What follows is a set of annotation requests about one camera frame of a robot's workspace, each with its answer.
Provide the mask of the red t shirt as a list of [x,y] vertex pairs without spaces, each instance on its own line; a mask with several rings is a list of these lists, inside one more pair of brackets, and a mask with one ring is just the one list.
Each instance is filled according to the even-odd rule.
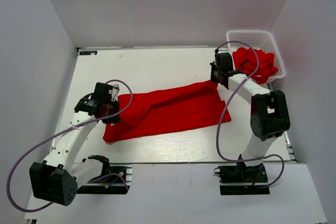
[[121,121],[107,124],[107,143],[159,134],[182,132],[229,122],[218,85],[211,81],[148,93],[119,96]]

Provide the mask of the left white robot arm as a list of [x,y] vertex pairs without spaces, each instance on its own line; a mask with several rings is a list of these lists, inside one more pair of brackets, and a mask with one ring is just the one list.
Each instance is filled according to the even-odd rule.
[[77,190],[91,180],[104,182],[110,178],[109,159],[90,155],[81,164],[74,161],[97,119],[103,123],[119,123],[119,86],[96,83],[94,92],[81,98],[74,108],[70,131],[61,135],[53,150],[41,163],[34,162],[29,169],[35,198],[69,205]]

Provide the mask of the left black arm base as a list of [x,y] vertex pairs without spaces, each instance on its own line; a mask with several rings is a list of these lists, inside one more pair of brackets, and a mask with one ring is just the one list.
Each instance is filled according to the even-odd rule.
[[110,170],[113,173],[97,182],[88,183],[80,187],[77,194],[86,195],[126,195],[131,186],[132,165],[111,164]]

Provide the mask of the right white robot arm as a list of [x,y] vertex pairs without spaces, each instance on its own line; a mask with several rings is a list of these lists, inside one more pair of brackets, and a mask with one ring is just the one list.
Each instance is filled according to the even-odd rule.
[[[211,63],[211,82],[219,83],[233,92],[217,125],[217,153],[223,160],[236,163],[235,173],[241,180],[250,181],[260,170],[272,143],[290,128],[286,96],[280,90],[271,91],[263,88],[242,71],[235,70],[232,56],[228,52],[215,51],[215,60]],[[250,104],[252,130],[247,147],[236,161],[225,158],[219,150],[220,126],[227,107],[235,95],[239,95]]]

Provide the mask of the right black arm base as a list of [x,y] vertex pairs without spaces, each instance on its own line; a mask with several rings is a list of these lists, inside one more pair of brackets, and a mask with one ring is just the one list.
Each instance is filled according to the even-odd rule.
[[221,196],[269,195],[265,166],[245,167],[244,163],[218,166],[214,174],[219,177]]

